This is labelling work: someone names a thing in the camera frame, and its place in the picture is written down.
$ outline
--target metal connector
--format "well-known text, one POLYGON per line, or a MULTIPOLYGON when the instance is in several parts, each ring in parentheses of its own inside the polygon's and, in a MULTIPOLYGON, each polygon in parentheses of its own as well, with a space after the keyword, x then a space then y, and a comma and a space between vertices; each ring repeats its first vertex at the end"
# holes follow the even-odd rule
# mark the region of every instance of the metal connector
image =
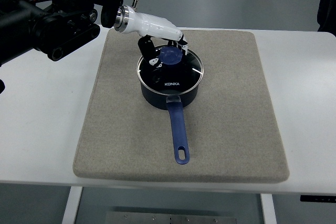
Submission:
POLYGON ((125 31, 130 20, 129 17, 129 6, 121 6, 117 12, 116 20, 114 22, 114 29, 120 33, 125 31))
POLYGON ((135 12, 137 11, 138 2, 139 0, 133 0, 133 3, 132 3, 132 8, 134 9, 135 12))

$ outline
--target gray floor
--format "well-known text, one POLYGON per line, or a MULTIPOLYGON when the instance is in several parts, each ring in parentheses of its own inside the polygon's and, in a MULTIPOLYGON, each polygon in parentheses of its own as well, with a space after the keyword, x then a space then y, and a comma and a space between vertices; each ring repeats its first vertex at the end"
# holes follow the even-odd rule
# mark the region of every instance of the gray floor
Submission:
MULTIPOLYGON (((138 11, 165 17, 179 27, 316 31, 319 1, 140 0, 138 11)), ((124 3, 131 5, 132 0, 124 3)), ((68 187, 1 184, 0 223, 61 223, 68 190, 68 187)), ((335 212, 336 204, 313 205, 307 210, 305 204, 298 203, 297 196, 276 196, 275 204, 279 223, 313 223, 306 221, 310 216, 311 219, 325 216, 329 223, 334 220, 328 215, 328 208, 335 212)))

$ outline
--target saucepan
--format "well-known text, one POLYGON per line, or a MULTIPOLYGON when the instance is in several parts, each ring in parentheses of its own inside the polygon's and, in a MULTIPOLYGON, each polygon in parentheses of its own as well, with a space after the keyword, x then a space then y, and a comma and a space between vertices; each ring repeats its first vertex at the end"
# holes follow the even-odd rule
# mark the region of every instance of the saucepan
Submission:
POLYGON ((141 56, 136 70, 144 98, 154 107, 168 110, 171 120, 174 156, 178 164, 190 160, 183 108, 197 95, 204 67, 199 57, 186 55, 174 46, 158 46, 153 59, 141 56))

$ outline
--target metal plate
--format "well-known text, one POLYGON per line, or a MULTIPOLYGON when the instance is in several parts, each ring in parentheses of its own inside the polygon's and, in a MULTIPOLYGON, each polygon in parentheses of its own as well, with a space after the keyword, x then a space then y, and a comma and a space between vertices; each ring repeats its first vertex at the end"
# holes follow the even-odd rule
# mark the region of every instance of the metal plate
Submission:
POLYGON ((220 216, 167 215, 143 212, 107 212, 105 224, 236 224, 236 218, 220 216))

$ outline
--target pot lid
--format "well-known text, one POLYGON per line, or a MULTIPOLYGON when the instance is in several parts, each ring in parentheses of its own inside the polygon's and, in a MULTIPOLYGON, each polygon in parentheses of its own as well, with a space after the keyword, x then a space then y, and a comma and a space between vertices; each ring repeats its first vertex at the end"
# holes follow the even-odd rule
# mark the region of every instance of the pot lid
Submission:
POLYGON ((161 94, 182 94, 198 86, 203 76, 203 64, 199 57, 188 50, 186 55, 173 46, 159 46, 157 58, 150 62, 140 58, 138 77, 148 89, 161 94))

